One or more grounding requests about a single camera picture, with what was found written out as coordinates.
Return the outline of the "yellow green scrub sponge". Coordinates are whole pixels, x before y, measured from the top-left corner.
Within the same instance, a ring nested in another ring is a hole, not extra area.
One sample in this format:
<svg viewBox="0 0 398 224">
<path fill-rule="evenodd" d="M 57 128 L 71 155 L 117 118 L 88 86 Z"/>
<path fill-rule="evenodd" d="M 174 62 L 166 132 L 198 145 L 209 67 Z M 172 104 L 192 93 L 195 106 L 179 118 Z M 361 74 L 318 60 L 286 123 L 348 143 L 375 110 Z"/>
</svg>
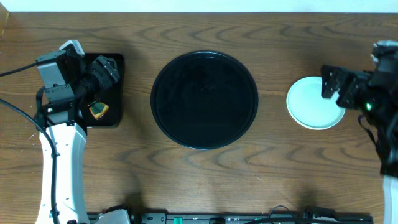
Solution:
<svg viewBox="0 0 398 224">
<path fill-rule="evenodd" d="M 109 110 L 109 106 L 103 102 L 96 101 L 89 105 L 89 111 L 95 120 L 99 120 Z"/>
</svg>

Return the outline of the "mint green plate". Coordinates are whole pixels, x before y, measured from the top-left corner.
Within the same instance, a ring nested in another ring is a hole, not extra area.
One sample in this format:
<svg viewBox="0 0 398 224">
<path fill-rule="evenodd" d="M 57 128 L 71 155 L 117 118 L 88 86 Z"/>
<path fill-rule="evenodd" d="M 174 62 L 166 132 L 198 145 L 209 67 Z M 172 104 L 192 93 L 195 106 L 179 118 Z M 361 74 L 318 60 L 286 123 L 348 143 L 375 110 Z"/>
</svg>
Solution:
<svg viewBox="0 0 398 224">
<path fill-rule="evenodd" d="M 324 130 L 338 124 L 345 109 L 336 104 L 339 95 L 321 96 L 322 78 L 305 77 L 296 81 L 288 90 L 286 105 L 290 116 L 301 126 Z"/>
</svg>

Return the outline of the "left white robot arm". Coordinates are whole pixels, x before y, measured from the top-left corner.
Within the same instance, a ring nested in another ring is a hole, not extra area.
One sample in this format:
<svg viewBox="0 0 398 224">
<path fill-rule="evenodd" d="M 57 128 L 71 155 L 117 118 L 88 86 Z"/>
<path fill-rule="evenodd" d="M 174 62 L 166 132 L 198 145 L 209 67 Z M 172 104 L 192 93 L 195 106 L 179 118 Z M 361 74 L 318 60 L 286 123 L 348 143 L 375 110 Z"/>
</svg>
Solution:
<svg viewBox="0 0 398 224">
<path fill-rule="evenodd" d="M 83 187 L 87 130 L 115 128 L 122 118 L 123 55 L 59 50 L 37 63 L 44 83 L 36 95 L 43 153 L 37 223 L 129 223 L 126 210 L 92 219 Z"/>
</svg>

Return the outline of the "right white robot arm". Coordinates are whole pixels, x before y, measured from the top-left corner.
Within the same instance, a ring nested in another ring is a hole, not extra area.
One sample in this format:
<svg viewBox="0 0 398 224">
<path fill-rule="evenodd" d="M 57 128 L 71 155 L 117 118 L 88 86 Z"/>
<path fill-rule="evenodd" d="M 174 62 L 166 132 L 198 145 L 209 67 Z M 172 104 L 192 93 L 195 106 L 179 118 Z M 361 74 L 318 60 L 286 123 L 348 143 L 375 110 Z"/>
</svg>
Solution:
<svg viewBox="0 0 398 224">
<path fill-rule="evenodd" d="M 321 75 L 323 98 L 337 92 L 339 107 L 359 110 L 358 122 L 366 118 L 377 129 L 377 136 L 364 130 L 381 161 L 384 223 L 397 223 L 397 63 L 380 61 L 375 70 L 363 72 L 323 65 Z"/>
</svg>

